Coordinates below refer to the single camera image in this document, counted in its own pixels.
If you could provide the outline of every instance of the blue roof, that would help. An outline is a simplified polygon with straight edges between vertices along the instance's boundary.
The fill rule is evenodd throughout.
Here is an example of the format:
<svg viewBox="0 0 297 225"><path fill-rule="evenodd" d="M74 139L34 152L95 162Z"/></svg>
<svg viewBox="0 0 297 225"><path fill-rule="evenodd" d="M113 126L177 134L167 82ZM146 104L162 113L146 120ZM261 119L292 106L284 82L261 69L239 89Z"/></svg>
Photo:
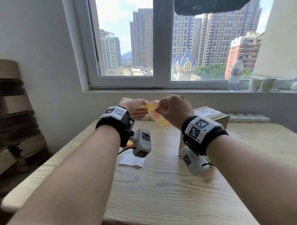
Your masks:
<svg viewBox="0 0 297 225"><path fill-rule="evenodd" d="M174 59L172 65L175 65L175 64L177 63L177 61L178 61L178 62L181 61L181 57L180 57L179 55L176 55L176 57L175 57L175 59Z"/></svg>
<svg viewBox="0 0 297 225"><path fill-rule="evenodd" d="M184 53L184 56L181 59L181 63L179 65L183 66L188 60L192 63L193 66L196 64L192 59L190 50L187 48L186 52Z"/></svg>

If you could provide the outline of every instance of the person's left hand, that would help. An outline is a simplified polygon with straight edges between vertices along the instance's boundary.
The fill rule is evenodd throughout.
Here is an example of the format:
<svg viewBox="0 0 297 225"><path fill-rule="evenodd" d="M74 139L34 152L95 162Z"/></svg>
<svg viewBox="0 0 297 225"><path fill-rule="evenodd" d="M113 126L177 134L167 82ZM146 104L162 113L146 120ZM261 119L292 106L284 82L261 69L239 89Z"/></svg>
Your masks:
<svg viewBox="0 0 297 225"><path fill-rule="evenodd" d="M141 107L142 105L146 104L147 101L145 99L122 98L120 100L119 106L122 106L128 110L133 119L141 119L148 114L148 109Z"/></svg>

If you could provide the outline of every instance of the hand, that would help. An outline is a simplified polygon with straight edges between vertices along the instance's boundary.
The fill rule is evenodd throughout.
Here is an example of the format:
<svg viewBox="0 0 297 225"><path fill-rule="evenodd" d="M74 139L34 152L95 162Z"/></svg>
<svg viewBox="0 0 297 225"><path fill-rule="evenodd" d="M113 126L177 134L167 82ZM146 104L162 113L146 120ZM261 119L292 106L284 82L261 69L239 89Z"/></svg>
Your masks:
<svg viewBox="0 0 297 225"><path fill-rule="evenodd" d="M133 119L141 119L148 114L148 109L141 107L142 105L146 105L147 102L145 99L122 98L119 106L128 110Z"/></svg>
<svg viewBox="0 0 297 225"><path fill-rule="evenodd" d="M179 130L187 118L195 115L192 104L181 95L168 95L162 98L155 111Z"/></svg>

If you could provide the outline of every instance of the person's right arm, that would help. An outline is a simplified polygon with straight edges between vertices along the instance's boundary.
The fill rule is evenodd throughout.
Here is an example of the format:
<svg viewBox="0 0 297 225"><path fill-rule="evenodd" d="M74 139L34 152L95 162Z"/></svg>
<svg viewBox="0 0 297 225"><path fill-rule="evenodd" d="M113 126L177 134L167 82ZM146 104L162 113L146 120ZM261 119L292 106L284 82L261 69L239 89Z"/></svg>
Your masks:
<svg viewBox="0 0 297 225"><path fill-rule="evenodd" d="M180 130L194 115L182 96L161 99L156 111ZM296 167L227 135L215 138L206 154L260 224L297 224Z"/></svg>

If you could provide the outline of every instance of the person's right hand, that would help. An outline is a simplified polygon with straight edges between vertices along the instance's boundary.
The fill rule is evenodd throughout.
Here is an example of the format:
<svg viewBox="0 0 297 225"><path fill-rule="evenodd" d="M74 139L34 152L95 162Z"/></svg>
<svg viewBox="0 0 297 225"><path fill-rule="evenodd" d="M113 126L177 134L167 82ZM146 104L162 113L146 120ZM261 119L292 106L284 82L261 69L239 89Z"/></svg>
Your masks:
<svg viewBox="0 0 297 225"><path fill-rule="evenodd" d="M195 115L192 104L181 95L168 95L162 98L155 111L179 130L187 118Z"/></svg>

